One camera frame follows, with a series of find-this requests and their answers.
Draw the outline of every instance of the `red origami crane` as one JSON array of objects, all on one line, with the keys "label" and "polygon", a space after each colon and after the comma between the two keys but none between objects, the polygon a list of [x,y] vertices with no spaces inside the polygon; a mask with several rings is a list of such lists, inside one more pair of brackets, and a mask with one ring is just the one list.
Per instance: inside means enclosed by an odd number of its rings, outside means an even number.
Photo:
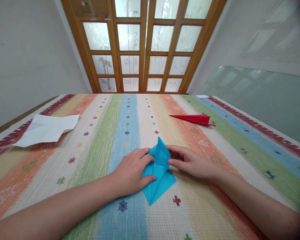
[{"label": "red origami crane", "polygon": [[201,114],[201,115],[169,115],[171,117],[175,118],[181,118],[190,122],[195,122],[195,123],[201,123],[205,125],[210,125],[210,126],[216,126],[214,124],[209,124],[209,119],[210,116],[206,114]]}]

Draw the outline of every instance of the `striped tablecloth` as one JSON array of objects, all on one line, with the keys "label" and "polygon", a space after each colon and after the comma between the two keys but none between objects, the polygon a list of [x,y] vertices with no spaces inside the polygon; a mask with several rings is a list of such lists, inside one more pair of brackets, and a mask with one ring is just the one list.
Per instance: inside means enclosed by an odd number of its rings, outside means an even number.
[{"label": "striped tablecloth", "polygon": [[[80,114],[57,143],[0,148],[0,219],[53,194],[111,173],[123,156],[185,146],[300,212],[300,143],[216,97],[157,94],[63,95],[43,115]],[[216,127],[169,115],[208,114]],[[34,114],[0,134],[21,137]],[[252,239],[263,235],[217,187],[173,171],[177,182],[151,207],[143,192],[117,199],[66,239]]]}]

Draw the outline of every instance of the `white paper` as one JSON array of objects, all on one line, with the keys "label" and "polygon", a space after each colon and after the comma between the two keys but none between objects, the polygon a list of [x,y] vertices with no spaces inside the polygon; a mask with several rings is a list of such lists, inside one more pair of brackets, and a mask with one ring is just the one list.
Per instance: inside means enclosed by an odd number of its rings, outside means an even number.
[{"label": "white paper", "polygon": [[209,98],[207,95],[196,95],[198,98]]},{"label": "white paper", "polygon": [[42,142],[57,142],[63,133],[74,129],[79,116],[50,117],[36,114],[20,140],[12,146],[28,147]]}]

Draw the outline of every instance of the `hand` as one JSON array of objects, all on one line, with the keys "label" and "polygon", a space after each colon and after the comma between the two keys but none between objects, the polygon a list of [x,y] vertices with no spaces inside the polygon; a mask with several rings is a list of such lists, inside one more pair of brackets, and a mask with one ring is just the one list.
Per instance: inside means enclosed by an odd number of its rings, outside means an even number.
[{"label": "hand", "polygon": [[154,158],[147,154],[149,151],[150,148],[144,148],[128,153],[112,173],[120,197],[138,192],[156,180],[153,175],[142,177],[144,168],[149,162],[154,161]]},{"label": "hand", "polygon": [[189,148],[166,145],[171,159],[169,164],[198,178],[211,178],[222,169]]}]

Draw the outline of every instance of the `blue origami paper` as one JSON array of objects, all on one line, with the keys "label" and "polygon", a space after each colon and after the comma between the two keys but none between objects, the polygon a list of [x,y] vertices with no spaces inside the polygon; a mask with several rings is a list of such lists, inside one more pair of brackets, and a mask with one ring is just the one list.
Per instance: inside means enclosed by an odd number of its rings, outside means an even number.
[{"label": "blue origami paper", "polygon": [[156,181],[143,189],[143,193],[151,206],[177,180],[168,170],[170,153],[160,137],[158,137],[158,144],[150,150],[149,154],[154,157],[154,162],[150,162],[146,166],[142,176],[154,175],[157,178]]}]

